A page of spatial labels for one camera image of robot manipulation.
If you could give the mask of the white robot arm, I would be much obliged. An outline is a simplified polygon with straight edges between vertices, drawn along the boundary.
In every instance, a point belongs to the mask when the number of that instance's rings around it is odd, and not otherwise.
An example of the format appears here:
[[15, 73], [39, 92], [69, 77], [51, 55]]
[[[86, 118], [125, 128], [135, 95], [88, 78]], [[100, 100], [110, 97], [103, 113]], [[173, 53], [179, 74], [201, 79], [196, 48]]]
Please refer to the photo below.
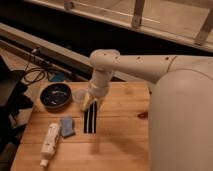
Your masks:
[[83, 109], [106, 96], [115, 71], [154, 84], [148, 111], [151, 171], [213, 171], [213, 57], [91, 53]]

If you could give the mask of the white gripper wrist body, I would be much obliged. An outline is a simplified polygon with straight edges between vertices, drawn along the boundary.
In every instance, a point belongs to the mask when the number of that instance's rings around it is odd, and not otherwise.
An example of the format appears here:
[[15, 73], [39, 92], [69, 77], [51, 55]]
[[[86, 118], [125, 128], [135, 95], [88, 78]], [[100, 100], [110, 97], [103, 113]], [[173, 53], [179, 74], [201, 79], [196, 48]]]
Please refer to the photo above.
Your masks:
[[96, 97], [104, 97], [109, 90], [109, 82], [113, 77], [113, 72], [106, 70], [94, 70], [92, 78], [89, 81], [88, 92]]

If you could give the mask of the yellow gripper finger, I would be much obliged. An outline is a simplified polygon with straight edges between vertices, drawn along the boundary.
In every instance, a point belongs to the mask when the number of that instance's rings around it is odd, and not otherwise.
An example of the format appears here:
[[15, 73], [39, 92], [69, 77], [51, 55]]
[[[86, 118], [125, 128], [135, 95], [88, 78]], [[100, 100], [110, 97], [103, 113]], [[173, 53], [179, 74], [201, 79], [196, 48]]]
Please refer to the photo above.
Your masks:
[[99, 110], [99, 108], [101, 107], [102, 103], [104, 101], [104, 97], [98, 98], [96, 103], [97, 103], [97, 109]]
[[84, 96], [84, 99], [81, 105], [81, 110], [86, 111], [89, 108], [89, 106], [93, 103], [93, 101], [94, 101], [94, 97], [89, 92], [87, 92]]

